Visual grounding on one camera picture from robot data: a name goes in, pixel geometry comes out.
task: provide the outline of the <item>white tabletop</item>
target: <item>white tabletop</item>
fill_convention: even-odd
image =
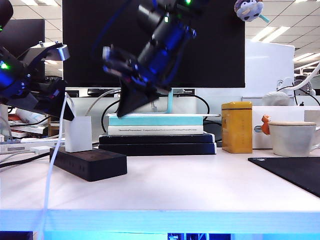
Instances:
[[[128,174],[96,182],[54,167],[46,229],[320,233],[320,198],[250,157],[276,156],[218,148],[217,155],[128,157]],[[48,167],[45,158],[2,169],[1,229],[38,226]]]

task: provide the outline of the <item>black monitor screen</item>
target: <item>black monitor screen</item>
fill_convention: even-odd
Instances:
[[[63,1],[63,43],[70,58],[63,63],[63,77],[69,87],[119,87],[120,81],[103,72],[90,52],[99,33],[124,0]],[[102,38],[95,52],[113,44],[136,56],[150,39],[137,21],[138,6],[132,0]],[[191,22],[197,37],[187,44],[173,88],[245,87],[245,24],[234,12],[234,0],[211,0],[203,16]]]
[[[0,45],[18,58],[39,41],[45,41],[44,19],[11,19],[0,33]],[[45,65],[37,65],[36,77],[44,78]]]

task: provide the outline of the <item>ceiling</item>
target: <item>ceiling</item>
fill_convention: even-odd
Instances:
[[[58,6],[27,6],[21,0],[10,0],[14,19],[45,19],[45,40],[62,41],[62,0],[55,0]],[[295,56],[305,53],[320,53],[320,1],[308,0],[264,0],[263,15],[266,23],[257,18],[245,23],[245,37],[252,39],[264,27],[290,27],[272,43],[294,45]],[[306,62],[296,62],[295,68],[320,60],[320,57]],[[47,74],[61,75],[62,64],[47,64]]]

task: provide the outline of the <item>small orange toy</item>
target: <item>small orange toy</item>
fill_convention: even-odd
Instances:
[[[266,135],[270,135],[270,131],[269,131],[270,116],[263,115],[261,121],[263,122],[263,125],[261,126],[262,132]]]

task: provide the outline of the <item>green led light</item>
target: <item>green led light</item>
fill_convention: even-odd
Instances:
[[[0,61],[0,69],[10,69],[10,66],[3,61]]]

